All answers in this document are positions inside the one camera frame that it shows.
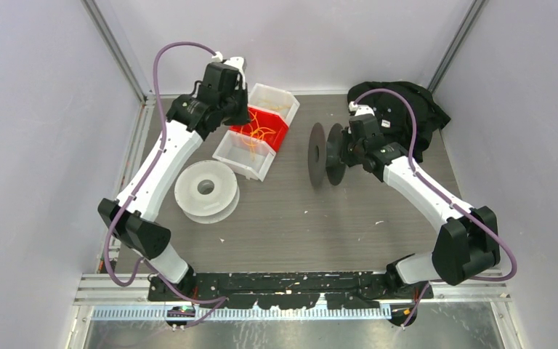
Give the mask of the black perforated spool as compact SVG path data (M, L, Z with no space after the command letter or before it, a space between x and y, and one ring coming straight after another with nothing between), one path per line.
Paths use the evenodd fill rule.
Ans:
M341 160L342 130L342 125L335 123L327 135L321 123L313 125L307 149L307 168L313 188L319 188L325 177L335 186L343 180L347 165Z

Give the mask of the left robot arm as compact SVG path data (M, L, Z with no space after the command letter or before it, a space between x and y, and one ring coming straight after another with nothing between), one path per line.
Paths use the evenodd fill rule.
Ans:
M193 294L193 280L186 276L190 266L171 245L171 231L155 220L172 183L202 142L223 124L249 122L245 69L243 57L209 63L195 92L173 100L165 128L132 182L115 199L104 198L98 206L109 237L162 274L167 293L177 301Z

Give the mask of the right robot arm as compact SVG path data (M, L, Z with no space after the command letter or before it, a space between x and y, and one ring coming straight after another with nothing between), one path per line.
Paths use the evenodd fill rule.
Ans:
M442 280L455 286L500 262L492 210L485 206L475 209L439 186L416 164L410 164L402 146L383 141L372 113L351 117L342 134L341 160L348 166L362 166L401 193L437 234L432 251L388 264L385 285L390 295L404 298L421 281Z

